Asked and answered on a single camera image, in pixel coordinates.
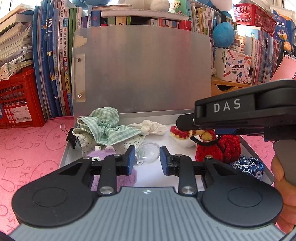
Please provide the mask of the person's right hand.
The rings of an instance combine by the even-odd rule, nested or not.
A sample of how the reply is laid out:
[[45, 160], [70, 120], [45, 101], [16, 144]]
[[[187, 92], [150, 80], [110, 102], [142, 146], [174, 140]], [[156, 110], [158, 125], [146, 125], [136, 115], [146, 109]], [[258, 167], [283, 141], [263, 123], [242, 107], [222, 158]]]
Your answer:
[[295, 186], [286, 180], [285, 172], [276, 155], [273, 157], [271, 170], [275, 178], [274, 186], [283, 198], [283, 209], [277, 223], [283, 232], [289, 233], [293, 230], [296, 223]]

